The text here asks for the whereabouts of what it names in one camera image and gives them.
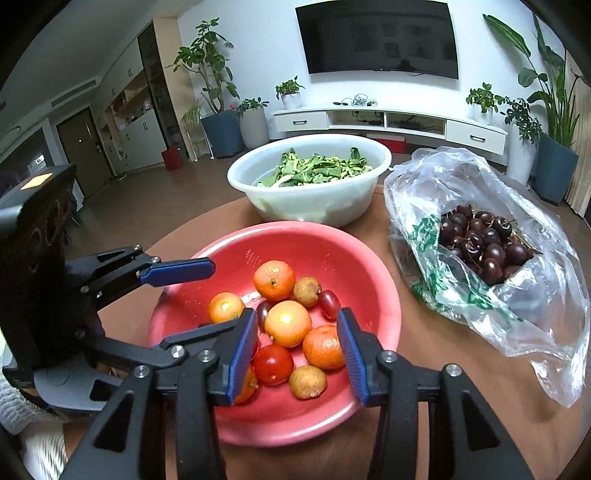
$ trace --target tangerine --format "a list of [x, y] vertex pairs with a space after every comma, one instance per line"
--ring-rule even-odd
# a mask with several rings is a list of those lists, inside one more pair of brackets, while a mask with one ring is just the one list
[[242, 383], [242, 391], [240, 395], [234, 400], [234, 405], [240, 405], [246, 402], [250, 397], [254, 395], [258, 388], [258, 381], [256, 380], [255, 370], [252, 365], [248, 366], [246, 375], [244, 376], [244, 382]]
[[207, 309], [209, 318], [213, 323], [240, 318], [243, 310], [244, 303], [242, 299], [238, 295], [227, 291], [218, 293], [212, 298]]
[[265, 321], [265, 332], [278, 345], [291, 348], [302, 343], [312, 330], [308, 310], [294, 300], [285, 300], [275, 305]]
[[291, 295], [296, 284], [296, 274], [280, 260], [263, 263], [252, 278], [255, 288], [267, 300], [281, 301]]
[[322, 325], [311, 330], [301, 347], [310, 365], [322, 370], [335, 370], [345, 366], [345, 357], [334, 325]]

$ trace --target clear plastic bag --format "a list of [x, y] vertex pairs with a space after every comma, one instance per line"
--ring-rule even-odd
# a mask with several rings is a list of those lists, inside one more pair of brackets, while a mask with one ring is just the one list
[[[531, 355], [544, 391], [570, 407], [584, 387], [589, 294], [577, 252], [558, 220], [523, 186], [464, 148], [422, 148], [384, 182], [390, 243], [413, 292], [468, 324], [505, 356]], [[540, 251], [503, 284], [488, 287], [438, 244], [441, 215], [459, 204], [515, 219]]]

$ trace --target wall-mounted tv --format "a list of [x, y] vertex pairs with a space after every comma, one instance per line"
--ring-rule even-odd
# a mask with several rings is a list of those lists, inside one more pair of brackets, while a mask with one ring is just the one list
[[309, 73], [401, 70], [458, 78], [445, 3], [331, 0], [295, 10]]

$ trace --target red tomato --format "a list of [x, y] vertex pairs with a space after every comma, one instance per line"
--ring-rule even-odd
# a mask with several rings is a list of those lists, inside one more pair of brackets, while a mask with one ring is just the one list
[[287, 348], [273, 343], [258, 351], [252, 367], [259, 382], [264, 385], [279, 385], [289, 379], [294, 361]]

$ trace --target round table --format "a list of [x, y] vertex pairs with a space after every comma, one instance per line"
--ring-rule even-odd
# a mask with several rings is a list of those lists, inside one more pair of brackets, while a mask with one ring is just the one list
[[[261, 223], [247, 199], [201, 215], [148, 250], [163, 261], [190, 258], [212, 241]], [[388, 212], [381, 187], [368, 211], [343, 228], [369, 246], [389, 269], [400, 296], [402, 332], [398, 352], [414, 365], [441, 369], [459, 364], [501, 419], [538, 480], [554, 480], [579, 447], [590, 418], [584, 395], [563, 408], [540, 387], [527, 358], [506, 358], [468, 327], [454, 323], [412, 295], [401, 277], [388, 243]], [[145, 346], [148, 323], [161, 289], [141, 287], [100, 312], [109, 337]], [[228, 478], [326, 480], [365, 479], [374, 445], [379, 411], [356, 413], [331, 432], [311, 441], [275, 449], [223, 445]], [[168, 437], [173, 437], [172, 428]], [[167, 446], [169, 478], [175, 478], [174, 447]], [[417, 478], [428, 472], [428, 420], [420, 409]]]

